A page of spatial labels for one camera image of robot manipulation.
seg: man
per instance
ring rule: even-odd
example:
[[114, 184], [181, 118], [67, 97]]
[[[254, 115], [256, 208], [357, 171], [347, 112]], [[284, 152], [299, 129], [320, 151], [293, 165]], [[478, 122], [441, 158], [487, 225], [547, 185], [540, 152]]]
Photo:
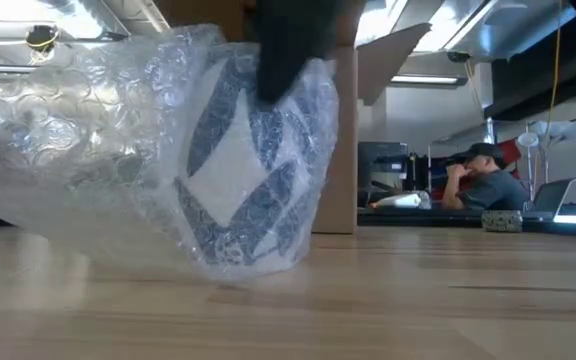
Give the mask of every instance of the man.
[[[522, 210], [530, 200], [519, 181], [503, 170], [506, 164], [501, 148], [478, 143], [452, 158], [458, 163], [446, 168], [448, 183], [441, 201], [444, 209]], [[459, 181], [466, 176], [474, 180], [473, 186], [459, 191]]]

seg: table surface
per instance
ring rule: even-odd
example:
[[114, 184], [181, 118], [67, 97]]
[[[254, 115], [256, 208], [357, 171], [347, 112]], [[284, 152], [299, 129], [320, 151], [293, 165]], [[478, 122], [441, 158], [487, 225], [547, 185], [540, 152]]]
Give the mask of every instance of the table surface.
[[360, 228], [220, 285], [0, 229], [0, 359], [576, 359], [576, 238]]

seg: wrapped object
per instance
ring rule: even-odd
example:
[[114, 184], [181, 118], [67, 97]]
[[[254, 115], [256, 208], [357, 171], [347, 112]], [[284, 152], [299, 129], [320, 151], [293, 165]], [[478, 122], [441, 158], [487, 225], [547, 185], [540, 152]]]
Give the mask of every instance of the wrapped object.
[[134, 37], [0, 85], [0, 218], [130, 269], [231, 280], [308, 250], [338, 101], [311, 61], [275, 107], [258, 48]]

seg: desk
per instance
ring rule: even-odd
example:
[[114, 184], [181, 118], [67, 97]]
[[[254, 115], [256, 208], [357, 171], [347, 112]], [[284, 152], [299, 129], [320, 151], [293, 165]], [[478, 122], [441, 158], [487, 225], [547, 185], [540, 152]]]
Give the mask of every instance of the desk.
[[228, 285], [0, 228], [0, 359], [576, 359], [576, 238], [360, 228]]

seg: cardboard box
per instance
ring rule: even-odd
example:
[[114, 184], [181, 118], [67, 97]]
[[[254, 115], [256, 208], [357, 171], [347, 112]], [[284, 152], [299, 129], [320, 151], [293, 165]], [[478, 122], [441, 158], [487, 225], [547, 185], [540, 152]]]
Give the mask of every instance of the cardboard box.
[[[244, 41], [246, 13], [255, 0], [157, 0], [172, 26], [213, 23], [229, 41]], [[337, 18], [335, 83], [339, 93], [338, 141], [328, 169], [313, 232], [352, 234], [357, 225], [357, 99], [372, 105], [413, 51], [429, 24], [420, 24], [354, 48], [365, 0], [349, 0]]]

